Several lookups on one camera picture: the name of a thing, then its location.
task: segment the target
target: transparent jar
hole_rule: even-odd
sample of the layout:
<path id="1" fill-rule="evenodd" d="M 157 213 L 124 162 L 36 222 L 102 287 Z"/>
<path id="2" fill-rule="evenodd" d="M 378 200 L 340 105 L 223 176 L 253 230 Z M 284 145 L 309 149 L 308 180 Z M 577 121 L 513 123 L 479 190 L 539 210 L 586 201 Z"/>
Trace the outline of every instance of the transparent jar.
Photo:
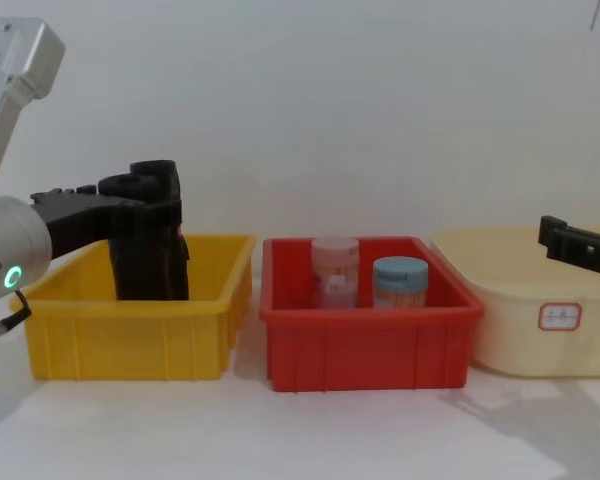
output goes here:
<path id="1" fill-rule="evenodd" d="M 424 307 L 429 265 L 413 257 L 384 257 L 373 262 L 374 308 Z"/>
<path id="2" fill-rule="evenodd" d="M 355 238 L 324 237 L 311 242 L 316 308 L 355 308 L 359 244 Z"/>

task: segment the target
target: beige plastic bin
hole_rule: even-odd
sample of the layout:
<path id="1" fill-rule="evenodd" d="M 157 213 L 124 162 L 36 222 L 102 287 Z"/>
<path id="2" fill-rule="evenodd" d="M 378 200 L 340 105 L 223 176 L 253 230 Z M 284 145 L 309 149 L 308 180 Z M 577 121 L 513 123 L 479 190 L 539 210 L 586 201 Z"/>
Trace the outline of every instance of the beige plastic bin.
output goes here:
<path id="1" fill-rule="evenodd" d="M 547 259 L 537 228 L 452 230 L 432 244 L 485 303 L 478 363 L 519 376 L 600 376 L 600 274 Z"/>

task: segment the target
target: cable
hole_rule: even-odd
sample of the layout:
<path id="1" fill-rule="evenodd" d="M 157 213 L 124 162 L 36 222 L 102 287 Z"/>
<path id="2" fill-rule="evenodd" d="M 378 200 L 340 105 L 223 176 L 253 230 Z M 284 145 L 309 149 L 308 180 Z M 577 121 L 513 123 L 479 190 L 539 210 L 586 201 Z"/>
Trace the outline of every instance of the cable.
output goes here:
<path id="1" fill-rule="evenodd" d="M 7 332 L 10 332 L 15 327 L 20 325 L 26 318 L 31 316 L 31 308 L 29 308 L 29 302 L 20 290 L 16 290 L 15 294 L 22 302 L 22 308 L 16 313 L 9 315 L 6 318 L 0 320 L 0 337 Z"/>

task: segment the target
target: black object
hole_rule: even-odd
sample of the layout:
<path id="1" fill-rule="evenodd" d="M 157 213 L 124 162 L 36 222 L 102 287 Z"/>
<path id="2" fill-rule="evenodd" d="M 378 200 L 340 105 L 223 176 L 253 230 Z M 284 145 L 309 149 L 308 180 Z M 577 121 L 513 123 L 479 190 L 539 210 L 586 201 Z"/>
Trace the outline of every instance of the black object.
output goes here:
<path id="1" fill-rule="evenodd" d="M 600 234 L 570 227 L 551 216 L 540 220 L 538 242 L 547 247 L 547 258 L 600 273 Z"/>
<path id="2" fill-rule="evenodd" d="M 109 240 L 118 300 L 187 300 L 187 245 L 175 163 L 134 163 L 98 187 L 31 195 L 46 222 L 53 258 Z"/>

